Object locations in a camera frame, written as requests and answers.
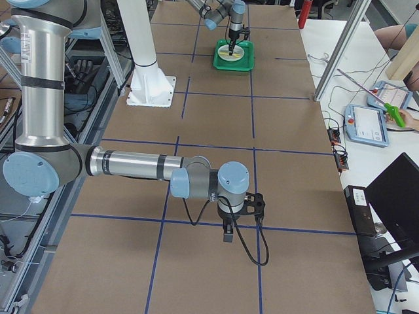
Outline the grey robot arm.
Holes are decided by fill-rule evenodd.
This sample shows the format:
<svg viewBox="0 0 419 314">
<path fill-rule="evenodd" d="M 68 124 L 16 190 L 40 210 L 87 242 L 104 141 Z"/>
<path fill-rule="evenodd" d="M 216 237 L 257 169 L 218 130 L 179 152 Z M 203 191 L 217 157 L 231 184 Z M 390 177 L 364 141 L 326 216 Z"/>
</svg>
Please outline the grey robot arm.
<svg viewBox="0 0 419 314">
<path fill-rule="evenodd" d="M 204 24 L 209 30 L 214 30 L 226 17 L 229 18 L 228 54 L 232 56 L 240 35 L 247 40 L 250 34 L 249 27 L 243 25 L 246 3 L 240 0 L 217 2 L 218 7 L 212 9 L 207 1 L 187 0 L 187 3 L 204 19 Z"/>
<path fill-rule="evenodd" d="M 99 1 L 11 1 L 20 28 L 22 134 L 3 164 L 6 182 L 25 196 L 42 196 L 80 177 L 118 175 L 167 181 L 174 197 L 216 202 L 223 239 L 232 241 L 250 204 L 249 173 L 239 162 L 213 169 L 201 156 L 184 158 L 100 147 L 110 109 L 95 110 L 88 131 L 64 135 L 65 40 L 75 30 L 103 26 Z"/>
</svg>

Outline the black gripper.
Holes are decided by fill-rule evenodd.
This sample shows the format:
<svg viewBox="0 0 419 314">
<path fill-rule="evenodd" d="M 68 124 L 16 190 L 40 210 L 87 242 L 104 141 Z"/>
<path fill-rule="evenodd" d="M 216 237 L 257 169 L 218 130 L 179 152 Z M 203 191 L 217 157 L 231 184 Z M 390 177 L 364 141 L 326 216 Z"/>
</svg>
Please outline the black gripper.
<svg viewBox="0 0 419 314">
<path fill-rule="evenodd" d="M 239 39 L 241 34 L 241 30 L 233 30 L 231 28 L 228 29 L 228 37 L 230 42 L 228 44 L 228 53 L 230 56 L 234 54 L 234 48 L 236 46 L 236 41 Z"/>
<path fill-rule="evenodd" d="M 218 215 L 223 219 L 223 241 L 225 243 L 232 243 L 234 236 L 234 227 L 233 219 L 230 212 L 223 211 L 220 207 L 217 208 Z M 235 219 L 239 219 L 241 216 L 248 215 L 246 209 L 241 209 L 240 211 L 233 214 Z"/>
</svg>

